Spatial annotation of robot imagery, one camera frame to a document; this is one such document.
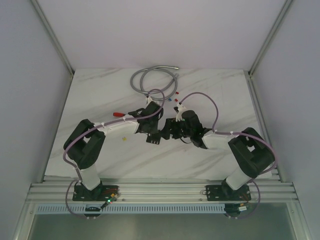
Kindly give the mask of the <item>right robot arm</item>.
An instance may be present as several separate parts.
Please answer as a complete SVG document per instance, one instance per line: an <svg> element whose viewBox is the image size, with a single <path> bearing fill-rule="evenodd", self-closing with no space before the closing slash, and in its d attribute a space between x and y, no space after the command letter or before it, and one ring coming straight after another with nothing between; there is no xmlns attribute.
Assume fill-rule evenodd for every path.
<svg viewBox="0 0 320 240"><path fill-rule="evenodd" d="M234 199L245 184L255 179L275 162L275 156L257 131L248 127L239 134L220 133L203 127L193 110L176 110L175 118L165 121L160 135L163 139L189 138L197 148L230 150L238 167L221 183L221 193Z"/></svg>

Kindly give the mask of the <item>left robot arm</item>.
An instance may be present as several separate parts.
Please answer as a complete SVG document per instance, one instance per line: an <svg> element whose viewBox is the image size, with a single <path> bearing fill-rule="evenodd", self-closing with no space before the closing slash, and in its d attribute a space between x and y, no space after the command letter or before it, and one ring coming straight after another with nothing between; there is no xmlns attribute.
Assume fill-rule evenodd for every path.
<svg viewBox="0 0 320 240"><path fill-rule="evenodd" d="M63 160L72 165L85 187L84 195L90 201L102 196L102 183L95 166L105 140L131 134L158 134L158 122L163 108L150 101L145 108L129 112L110 122L93 123L89 119L79 122L63 145Z"/></svg>

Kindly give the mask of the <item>black fuse box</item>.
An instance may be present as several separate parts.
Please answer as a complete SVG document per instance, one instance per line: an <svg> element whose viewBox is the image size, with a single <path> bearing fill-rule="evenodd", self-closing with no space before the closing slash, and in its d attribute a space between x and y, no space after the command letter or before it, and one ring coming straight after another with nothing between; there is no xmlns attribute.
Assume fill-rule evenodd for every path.
<svg viewBox="0 0 320 240"><path fill-rule="evenodd" d="M148 134L146 138L146 142L149 144L159 145L161 141L160 133Z"/></svg>

